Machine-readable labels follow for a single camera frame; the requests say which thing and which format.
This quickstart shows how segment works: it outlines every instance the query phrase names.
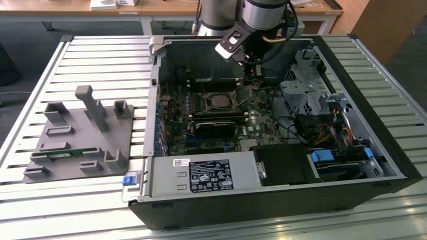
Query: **copper tube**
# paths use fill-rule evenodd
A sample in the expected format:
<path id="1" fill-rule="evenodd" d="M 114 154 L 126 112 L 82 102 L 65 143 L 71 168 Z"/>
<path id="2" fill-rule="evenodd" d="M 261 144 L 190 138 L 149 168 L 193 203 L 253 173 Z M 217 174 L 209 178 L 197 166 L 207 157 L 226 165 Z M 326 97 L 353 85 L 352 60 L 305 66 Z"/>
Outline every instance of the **copper tube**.
<path id="1" fill-rule="evenodd" d="M 270 43 L 270 44 L 281 44 L 281 43 L 284 43 L 284 42 L 288 40 L 286 37 L 284 37 L 284 38 L 277 38 L 277 39 L 272 39 L 272 38 L 269 38 L 269 37 L 266 37 L 266 36 L 264 36 L 262 39 L 265 40 L 265 42 L 268 42 L 268 43 Z"/>

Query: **wooden cabinet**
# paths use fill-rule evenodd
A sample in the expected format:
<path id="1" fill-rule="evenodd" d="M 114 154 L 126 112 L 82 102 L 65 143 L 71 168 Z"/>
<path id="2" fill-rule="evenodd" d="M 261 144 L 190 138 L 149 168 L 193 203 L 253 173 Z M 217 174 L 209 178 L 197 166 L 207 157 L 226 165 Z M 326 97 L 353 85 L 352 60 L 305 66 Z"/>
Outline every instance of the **wooden cabinet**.
<path id="1" fill-rule="evenodd" d="M 427 0 L 337 2 L 345 13 L 336 22 L 332 34 L 356 34 L 385 65 L 427 15 Z"/>

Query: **circuit board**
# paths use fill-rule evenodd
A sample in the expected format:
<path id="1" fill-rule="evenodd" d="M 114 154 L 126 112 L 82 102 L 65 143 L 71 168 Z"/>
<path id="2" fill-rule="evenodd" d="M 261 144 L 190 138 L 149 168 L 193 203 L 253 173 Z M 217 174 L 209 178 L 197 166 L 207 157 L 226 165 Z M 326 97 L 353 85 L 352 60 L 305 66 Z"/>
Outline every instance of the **circuit board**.
<path id="1" fill-rule="evenodd" d="M 179 85 L 162 97 L 169 156 L 244 152 L 254 146 L 284 143 L 270 98 L 268 90 L 254 85 L 206 93 Z M 195 122 L 233 122 L 234 134 L 198 139 Z"/>

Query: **aluminum extrusion table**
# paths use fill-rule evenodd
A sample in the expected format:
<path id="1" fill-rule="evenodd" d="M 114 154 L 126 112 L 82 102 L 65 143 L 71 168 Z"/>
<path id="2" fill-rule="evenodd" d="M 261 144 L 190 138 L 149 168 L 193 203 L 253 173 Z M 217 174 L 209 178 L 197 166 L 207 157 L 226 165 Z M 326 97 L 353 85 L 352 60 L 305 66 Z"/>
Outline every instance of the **aluminum extrusion table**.
<path id="1" fill-rule="evenodd" d="M 358 39 L 324 36 L 420 172 L 427 176 L 426 112 Z M 420 239 L 427 234 L 427 180 L 353 210 L 151 231 L 129 210 L 122 176 L 25 184 L 47 121 L 49 102 L 82 108 L 78 85 L 94 88 L 105 106 L 135 109 L 130 171 L 142 168 L 151 64 L 149 36 L 77 36 L 59 44 L 0 149 L 2 239 Z"/>

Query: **motherboard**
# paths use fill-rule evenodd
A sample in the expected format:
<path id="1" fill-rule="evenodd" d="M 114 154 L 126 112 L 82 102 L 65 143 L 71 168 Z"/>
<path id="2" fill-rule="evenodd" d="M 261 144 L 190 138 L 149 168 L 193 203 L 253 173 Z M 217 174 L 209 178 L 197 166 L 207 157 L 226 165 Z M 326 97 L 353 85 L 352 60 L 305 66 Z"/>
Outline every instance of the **motherboard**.
<path id="1" fill-rule="evenodd" d="M 220 88 L 203 79 L 163 88 L 167 155 L 246 152 L 282 143 L 270 108 L 272 87 L 237 82 L 230 91 L 213 89 Z"/>

